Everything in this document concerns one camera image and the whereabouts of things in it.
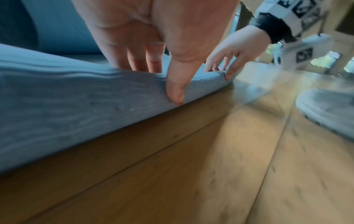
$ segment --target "white shoe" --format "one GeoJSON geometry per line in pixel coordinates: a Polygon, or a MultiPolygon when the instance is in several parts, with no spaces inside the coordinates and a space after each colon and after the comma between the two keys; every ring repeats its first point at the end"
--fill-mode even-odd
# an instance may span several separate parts
{"type": "Polygon", "coordinates": [[[296,107],[310,121],[354,139],[354,92],[311,90],[298,97],[296,107]]]}

